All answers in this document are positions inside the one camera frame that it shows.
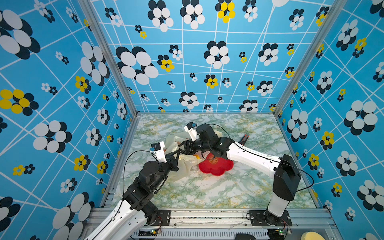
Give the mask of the translucent cream plastic bag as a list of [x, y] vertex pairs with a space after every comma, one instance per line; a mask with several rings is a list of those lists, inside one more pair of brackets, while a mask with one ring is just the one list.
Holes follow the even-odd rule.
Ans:
[[[190, 136], [188, 133], [177, 133], [170, 135], [166, 138], [165, 141], [165, 154], [172, 153], [176, 150], [179, 150], [179, 145], [189, 140]], [[174, 183], [180, 179], [183, 179], [190, 175], [191, 168], [197, 166], [204, 161], [201, 152], [197, 152], [193, 155], [179, 154], [178, 168], [177, 172], [170, 172], [168, 174], [168, 182]]]

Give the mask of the red flower-shaped plate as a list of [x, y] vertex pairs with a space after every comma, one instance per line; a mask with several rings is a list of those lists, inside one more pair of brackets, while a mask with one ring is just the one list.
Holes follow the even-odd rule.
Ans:
[[222, 176], [233, 167], [233, 161], [215, 157], [212, 153], [208, 154], [206, 159], [199, 163], [199, 170], [202, 173], [211, 174], [213, 176]]

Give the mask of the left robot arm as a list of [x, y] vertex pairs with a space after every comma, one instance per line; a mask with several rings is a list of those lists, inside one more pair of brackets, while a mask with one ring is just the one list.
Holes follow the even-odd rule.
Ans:
[[180, 151], [165, 155], [163, 162], [155, 159], [144, 164], [131, 185], [124, 186], [122, 199], [86, 240], [127, 240], [136, 231], [152, 224], [158, 208], [151, 202], [168, 179], [170, 172], [177, 172]]

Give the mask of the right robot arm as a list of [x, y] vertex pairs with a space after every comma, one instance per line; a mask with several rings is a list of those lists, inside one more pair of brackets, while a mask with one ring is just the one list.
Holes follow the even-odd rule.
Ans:
[[262, 219], [270, 226], [283, 220], [287, 206], [299, 189], [303, 170], [299, 169], [289, 155], [272, 156], [240, 145], [231, 137], [218, 137], [211, 124], [197, 125], [193, 122], [184, 126], [190, 139], [182, 143], [183, 154], [209, 152], [216, 158], [231, 160], [257, 169], [273, 179], [273, 195], [263, 213]]

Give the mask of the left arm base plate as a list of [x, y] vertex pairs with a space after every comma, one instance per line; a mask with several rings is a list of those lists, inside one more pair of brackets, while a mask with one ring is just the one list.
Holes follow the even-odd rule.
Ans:
[[171, 220], [171, 210], [157, 210], [156, 214], [152, 214], [146, 226], [169, 226]]

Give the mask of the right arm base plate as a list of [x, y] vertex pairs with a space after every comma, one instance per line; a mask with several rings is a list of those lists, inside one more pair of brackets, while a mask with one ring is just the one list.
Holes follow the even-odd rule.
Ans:
[[292, 221], [287, 210], [281, 217], [276, 217], [267, 210], [250, 210], [246, 214], [253, 227], [291, 227]]

